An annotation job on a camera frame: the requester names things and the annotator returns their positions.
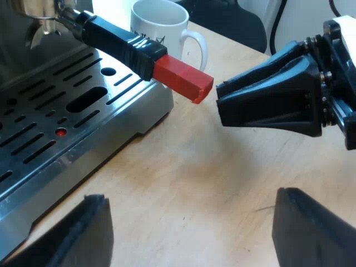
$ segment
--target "screw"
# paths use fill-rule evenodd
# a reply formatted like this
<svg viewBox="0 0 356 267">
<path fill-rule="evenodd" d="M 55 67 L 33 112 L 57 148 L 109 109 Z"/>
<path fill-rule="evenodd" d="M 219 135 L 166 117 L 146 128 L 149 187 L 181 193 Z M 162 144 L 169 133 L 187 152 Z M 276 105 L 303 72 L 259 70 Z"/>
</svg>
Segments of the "screw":
<svg viewBox="0 0 356 267">
<path fill-rule="evenodd" d="M 324 83 L 326 80 L 331 81 L 333 78 L 333 74 L 331 71 L 328 71 L 327 73 L 320 72 L 320 81 L 321 83 Z"/>
<path fill-rule="evenodd" d="M 333 79 L 333 74 L 331 71 L 328 71 L 327 74 L 325 75 L 328 81 L 331 81 Z"/>
</svg>

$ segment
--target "white wall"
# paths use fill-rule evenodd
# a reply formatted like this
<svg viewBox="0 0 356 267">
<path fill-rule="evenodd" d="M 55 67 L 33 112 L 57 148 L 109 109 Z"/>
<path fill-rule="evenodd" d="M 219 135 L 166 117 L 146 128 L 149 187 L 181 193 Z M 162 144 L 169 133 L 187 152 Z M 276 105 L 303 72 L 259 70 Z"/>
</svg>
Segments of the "white wall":
<svg viewBox="0 0 356 267">
<path fill-rule="evenodd" d="M 267 39 L 269 36 L 280 0 L 239 0 L 240 5 L 257 14 L 264 23 Z M 355 0 L 334 0 L 341 15 L 356 17 Z M 301 41 L 308 36 L 323 33 L 323 22 L 335 17 L 328 0 L 288 0 L 279 22 L 275 47 L 280 50 L 292 40 Z"/>
</svg>

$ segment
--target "mug logo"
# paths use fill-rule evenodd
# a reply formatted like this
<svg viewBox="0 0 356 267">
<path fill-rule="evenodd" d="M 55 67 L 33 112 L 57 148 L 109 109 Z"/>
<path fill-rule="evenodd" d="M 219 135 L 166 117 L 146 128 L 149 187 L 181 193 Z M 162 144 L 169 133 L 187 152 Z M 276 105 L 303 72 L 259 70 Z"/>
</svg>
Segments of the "mug logo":
<svg viewBox="0 0 356 267">
<path fill-rule="evenodd" d="M 160 44 L 164 44 L 165 43 L 165 38 L 166 38 L 166 36 L 163 36 L 163 38 L 156 38 L 156 42 L 158 42 Z"/>
<path fill-rule="evenodd" d="M 141 33 L 141 34 L 139 34 L 138 32 L 136 32 L 136 31 L 134 31 L 134 29 L 132 28 L 132 27 L 130 27 L 130 30 L 131 30 L 131 32 L 133 32 L 135 35 L 137 35 L 137 36 L 141 36 L 141 37 L 143 37 L 143 38 L 146 38 L 146 39 L 148 39 L 148 40 L 150 40 L 150 37 L 149 36 L 147 36 L 145 33 Z M 160 44 L 164 44 L 164 42 L 165 42 L 165 38 L 166 38 L 166 36 L 163 36 L 162 38 L 156 38 L 156 42 L 158 42 L 158 43 L 160 43 Z"/>
</svg>

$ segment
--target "espresso machine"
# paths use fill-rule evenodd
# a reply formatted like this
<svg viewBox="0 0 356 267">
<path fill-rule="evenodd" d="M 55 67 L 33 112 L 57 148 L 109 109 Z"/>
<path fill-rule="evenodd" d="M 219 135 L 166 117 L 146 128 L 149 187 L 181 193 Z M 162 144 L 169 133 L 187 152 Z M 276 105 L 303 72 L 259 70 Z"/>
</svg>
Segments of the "espresso machine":
<svg viewBox="0 0 356 267">
<path fill-rule="evenodd" d="M 171 90 L 122 47 L 111 57 L 105 39 L 85 44 L 92 12 L 91 0 L 0 1 L 0 261 L 173 108 Z"/>
</svg>

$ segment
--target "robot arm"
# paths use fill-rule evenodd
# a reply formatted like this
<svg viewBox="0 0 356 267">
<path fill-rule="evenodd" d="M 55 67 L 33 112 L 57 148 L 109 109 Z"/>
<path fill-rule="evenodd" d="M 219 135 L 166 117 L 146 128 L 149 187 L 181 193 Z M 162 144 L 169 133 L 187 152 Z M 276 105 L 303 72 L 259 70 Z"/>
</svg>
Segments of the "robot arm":
<svg viewBox="0 0 356 267">
<path fill-rule="evenodd" d="M 356 19 L 324 22 L 324 35 L 291 42 L 217 87 L 224 126 L 269 127 L 317 137 L 337 124 L 356 149 Z"/>
</svg>

